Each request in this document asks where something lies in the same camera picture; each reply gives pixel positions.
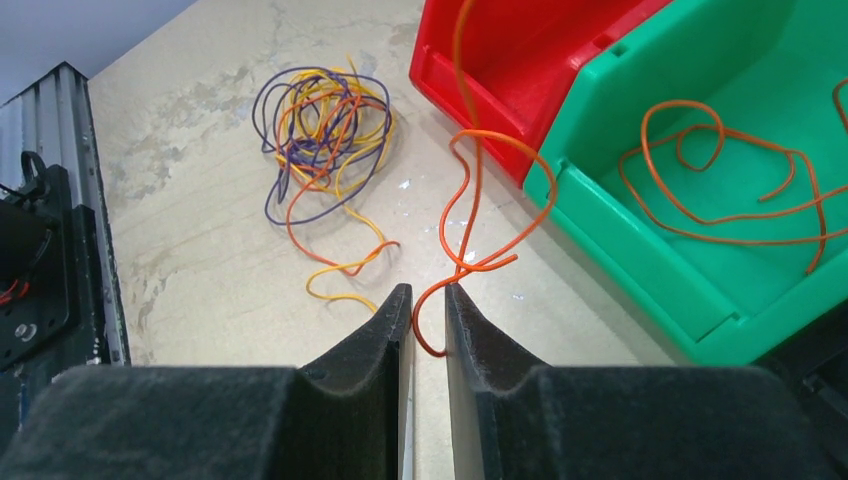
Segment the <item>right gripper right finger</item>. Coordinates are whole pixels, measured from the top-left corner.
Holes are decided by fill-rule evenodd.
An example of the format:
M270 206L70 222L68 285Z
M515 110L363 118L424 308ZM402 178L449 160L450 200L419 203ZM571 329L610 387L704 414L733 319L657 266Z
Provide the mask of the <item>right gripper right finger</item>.
M445 290L459 479L835 479L758 367L555 366Z

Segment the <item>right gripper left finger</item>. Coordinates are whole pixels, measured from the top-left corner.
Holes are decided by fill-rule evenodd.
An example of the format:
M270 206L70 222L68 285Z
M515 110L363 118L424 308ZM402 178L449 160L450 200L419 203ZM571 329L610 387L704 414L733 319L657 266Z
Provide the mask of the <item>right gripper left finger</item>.
M35 401L5 479L398 479L412 288L299 367L80 366Z

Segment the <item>green plastic bin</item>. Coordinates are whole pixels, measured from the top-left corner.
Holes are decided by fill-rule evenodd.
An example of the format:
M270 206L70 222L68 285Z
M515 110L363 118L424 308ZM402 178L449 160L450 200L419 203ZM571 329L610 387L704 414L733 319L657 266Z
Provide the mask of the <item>green plastic bin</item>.
M583 67L527 196L692 361L847 296L847 5L674 1Z

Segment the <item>red plastic bin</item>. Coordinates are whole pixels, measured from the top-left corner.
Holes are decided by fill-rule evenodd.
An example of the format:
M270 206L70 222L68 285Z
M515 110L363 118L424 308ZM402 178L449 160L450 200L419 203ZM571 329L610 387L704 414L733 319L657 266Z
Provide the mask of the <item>red plastic bin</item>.
M411 83L464 128L472 123L455 72L468 82L485 129L541 147L580 69L665 7L662 0L476 1L453 36L462 3L427 0L413 48Z

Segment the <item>black plastic bin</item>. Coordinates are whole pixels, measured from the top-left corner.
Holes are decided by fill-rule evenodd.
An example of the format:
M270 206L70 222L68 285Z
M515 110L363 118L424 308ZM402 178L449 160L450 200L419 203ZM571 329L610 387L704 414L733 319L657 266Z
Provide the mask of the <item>black plastic bin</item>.
M798 400L842 477L847 476L847 322L819 321L756 361Z

